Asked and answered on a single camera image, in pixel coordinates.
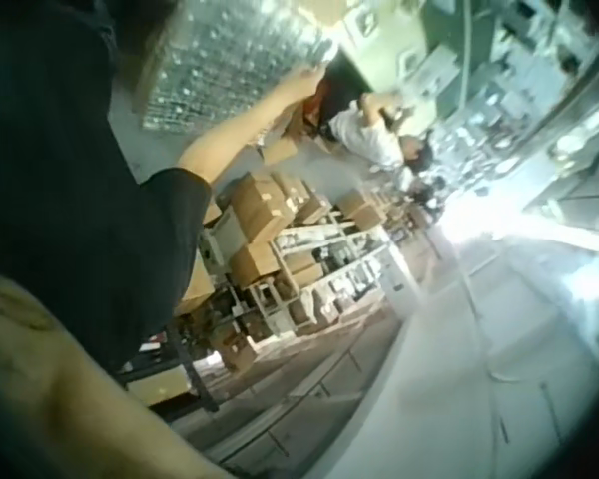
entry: white shirt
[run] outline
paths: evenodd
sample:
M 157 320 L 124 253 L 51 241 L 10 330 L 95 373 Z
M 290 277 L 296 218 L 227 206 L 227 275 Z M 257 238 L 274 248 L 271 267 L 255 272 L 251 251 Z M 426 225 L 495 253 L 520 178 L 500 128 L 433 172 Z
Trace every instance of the white shirt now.
M 338 113 L 330 120 L 329 125 L 332 133 L 345 147 L 378 168 L 394 172 L 397 187 L 404 192 L 408 190 L 414 174 L 403 163 L 397 135 L 388 130 L 383 119 L 368 126 L 355 101 L 350 102 L 348 110 Z

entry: box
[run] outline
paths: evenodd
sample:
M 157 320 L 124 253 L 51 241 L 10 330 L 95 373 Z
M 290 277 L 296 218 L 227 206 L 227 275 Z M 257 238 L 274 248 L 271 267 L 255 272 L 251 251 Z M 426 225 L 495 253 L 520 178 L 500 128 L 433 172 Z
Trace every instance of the box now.
M 276 142 L 261 149 L 265 165 L 274 165 L 298 153 L 298 144 L 290 136 L 282 136 Z
M 293 280 L 298 287 L 303 288 L 313 284 L 318 279 L 323 278 L 323 267 L 321 264 L 313 262 L 312 265 L 297 271 L 292 271 L 292 273 Z M 286 278 L 282 273 L 279 273 L 276 277 L 276 289 L 284 298 L 290 298 L 293 293 L 291 286 L 287 284 Z
M 271 177 L 278 184 L 287 200 L 291 200 L 298 210 L 310 198 L 310 193 L 299 177 L 283 172 L 273 172 Z
M 351 191 L 337 203 L 345 218 L 352 218 L 357 211 L 368 205 L 372 205 L 372 198 L 367 192 L 358 189 Z
M 315 318 L 317 319 L 317 324 L 331 325 L 339 319 L 339 311 L 337 311 L 334 304 L 327 304 L 320 308 L 316 307 Z
M 305 304 L 299 299 L 289 304 L 289 314 L 296 325 L 312 322 L 312 314 L 306 310 Z
M 290 272 L 298 272 L 317 263 L 309 251 L 290 254 L 284 258 L 284 262 Z
M 280 269 L 273 250 L 266 242 L 244 246 L 231 258 L 229 267 L 233 279 L 242 289 Z
M 153 406 L 189 392 L 189 380 L 183 366 L 127 384 L 131 395 L 145 406 Z
M 175 316 L 187 314 L 199 307 L 209 296 L 215 292 L 215 287 L 207 269 L 202 261 L 199 251 L 196 251 L 196 262 L 193 266 L 193 274 L 189 287 L 187 287 L 180 304 L 175 309 Z
M 310 192 L 310 198 L 303 204 L 296 214 L 296 221 L 303 225 L 314 225 L 328 215 L 331 208 L 332 205 L 327 197 Z
M 316 282 L 318 279 L 322 278 L 323 268 L 319 263 L 316 263 L 312 266 L 302 269 L 301 271 L 293 273 L 293 279 L 300 288 L 309 286 Z
M 268 206 L 271 205 L 259 209 L 247 223 L 241 223 L 251 243 L 273 241 L 293 221 L 295 215 L 288 207 L 270 209 Z
M 333 304 L 337 300 L 337 295 L 330 288 L 329 284 L 324 284 L 320 287 L 316 287 L 312 292 L 314 297 L 315 306 L 326 306 L 328 304 Z
M 245 372 L 256 361 L 258 354 L 253 350 L 247 337 L 236 330 L 233 324 L 216 328 L 209 343 L 222 357 L 222 362 L 230 372 Z
M 213 220 L 216 220 L 217 218 L 219 218 L 221 215 L 222 215 L 222 210 L 220 210 L 220 207 L 218 207 L 218 204 L 216 203 L 215 199 L 211 198 L 211 201 L 209 202 L 209 206 L 207 207 L 207 212 L 204 215 L 203 223 L 205 225 L 207 225 L 208 223 L 212 222 Z
M 357 227 L 364 231 L 382 225 L 386 220 L 386 214 L 375 205 L 367 205 L 352 216 Z
M 287 199 L 269 175 L 249 174 L 240 180 L 232 197 L 238 222 L 249 242 L 268 242 L 295 217 Z
M 302 7 L 312 14 L 317 23 L 324 27 L 334 27 L 337 22 L 343 20 L 348 10 L 346 0 L 293 0 L 292 4 Z
M 334 306 L 339 311 L 339 314 L 344 314 L 347 311 L 353 309 L 356 305 L 355 300 L 347 295 L 338 296 L 335 300 Z
M 273 335 L 273 332 L 269 326 L 265 323 L 263 318 L 256 312 L 250 312 L 240 318 L 240 321 L 247 329 L 249 336 L 253 342 L 260 342 L 268 339 Z

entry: skin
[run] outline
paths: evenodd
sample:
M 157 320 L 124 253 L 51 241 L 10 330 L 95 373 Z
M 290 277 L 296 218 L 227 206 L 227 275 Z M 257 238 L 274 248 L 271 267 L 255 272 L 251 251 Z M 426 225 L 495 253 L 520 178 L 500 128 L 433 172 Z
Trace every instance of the skin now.
M 408 161 L 419 158 L 419 152 L 423 148 L 423 142 L 418 137 L 404 135 L 399 139 L 399 142 L 401 144 L 403 157 L 407 163 Z
M 178 163 L 211 183 L 286 107 L 313 95 L 302 69 L 244 114 L 192 143 Z M 67 477 L 228 478 L 132 398 L 32 295 L 0 277 L 0 402 Z
M 384 121 L 383 116 L 381 115 L 382 110 L 399 107 L 401 104 L 401 97 L 395 94 L 365 93 L 361 96 L 359 102 L 366 124 L 372 127 L 377 123 Z M 395 133 L 399 132 L 405 121 L 412 117 L 412 114 L 412 109 L 405 110 L 399 120 L 392 126 L 392 131 Z M 400 137 L 400 143 L 406 163 L 408 161 L 416 160 L 419 157 L 419 151 L 423 148 L 423 143 L 418 137 L 405 135 Z

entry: metal shelf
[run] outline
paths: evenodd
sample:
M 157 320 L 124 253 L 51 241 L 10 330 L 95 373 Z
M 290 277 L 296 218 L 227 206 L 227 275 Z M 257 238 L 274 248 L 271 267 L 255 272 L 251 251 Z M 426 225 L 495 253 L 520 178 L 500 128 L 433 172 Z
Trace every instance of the metal shelf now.
M 383 245 L 383 246 L 380 246 L 377 249 L 369 252 L 368 254 L 365 254 L 360 259 L 352 262 L 351 264 L 347 264 L 343 268 L 338 269 L 335 272 L 332 272 L 328 276 L 323 277 L 322 279 L 314 282 L 310 286 L 302 288 L 301 290 L 302 291 L 308 291 L 308 290 L 312 290 L 312 289 L 315 289 L 317 287 L 320 287 L 320 286 L 322 286 L 324 284 L 328 284 L 329 282 L 334 281 L 334 280 L 338 279 L 339 277 L 346 275 L 350 271 L 352 271 L 352 270 L 360 267 L 362 264 L 364 264 L 366 261 L 368 261 L 369 259 L 371 259 L 373 256 L 375 256 L 376 254 L 379 254 L 380 252 L 384 251 L 387 247 L 388 246 L 386 244 Z
M 340 228 L 354 227 L 355 222 L 326 223 L 325 225 L 308 225 L 305 227 L 285 228 L 280 235 L 301 235 L 302 233 L 312 232 L 335 232 L 339 233 Z
M 323 241 L 316 241 L 316 242 L 311 242 L 308 244 L 300 244 L 298 246 L 286 247 L 284 249 L 280 249 L 280 253 L 282 254 L 282 256 L 288 256 L 290 254 L 296 254 L 298 252 L 310 251 L 313 249 L 317 249 L 319 247 L 329 246 L 331 244 L 336 244 L 338 242 L 343 242 L 346 240 L 353 240 L 355 238 L 360 238 L 365 235 L 368 235 L 369 233 L 370 233 L 370 231 L 353 233 L 351 235 L 346 235 L 345 237 L 336 237 L 336 238 L 331 238 L 331 239 L 325 239 Z

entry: dark hair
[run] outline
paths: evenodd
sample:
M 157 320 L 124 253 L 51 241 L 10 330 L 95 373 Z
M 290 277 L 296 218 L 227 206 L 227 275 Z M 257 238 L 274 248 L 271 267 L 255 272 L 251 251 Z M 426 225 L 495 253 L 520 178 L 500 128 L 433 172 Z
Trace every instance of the dark hair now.
M 444 188 L 446 188 L 446 185 L 448 185 L 448 182 L 446 181 L 446 178 L 444 177 L 435 177 L 434 180 L 432 181 L 432 185 L 435 187 L 436 190 L 443 190 Z
M 423 139 L 423 147 L 419 150 L 419 156 L 415 160 L 408 161 L 408 166 L 416 175 L 425 172 L 432 166 L 432 162 L 435 159 L 432 146 L 430 145 L 430 134 L 432 130 L 426 132 L 426 136 Z

